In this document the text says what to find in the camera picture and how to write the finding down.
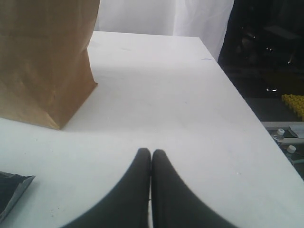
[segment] yellow object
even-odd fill
[[[283,95],[282,101],[304,121],[304,96]]]

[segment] white curtain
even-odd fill
[[[234,0],[101,0],[96,30],[200,37],[218,59]]]

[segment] paper bag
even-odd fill
[[[100,0],[0,0],[0,117],[62,128],[88,98]]]

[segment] white table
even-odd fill
[[[2,228],[56,228],[164,149],[193,192],[241,228],[298,228],[304,183],[198,38],[95,32],[99,86],[62,131],[0,119],[0,169],[36,178]]]

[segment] bottle cap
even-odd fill
[[[288,148],[287,148],[287,152],[288,153],[294,153],[296,151],[296,148],[294,147],[294,146],[289,146]]]
[[[276,131],[276,133],[277,133],[278,135],[283,135],[283,134],[285,133],[285,131],[284,131],[282,128],[280,128],[280,129],[278,129],[278,130]]]

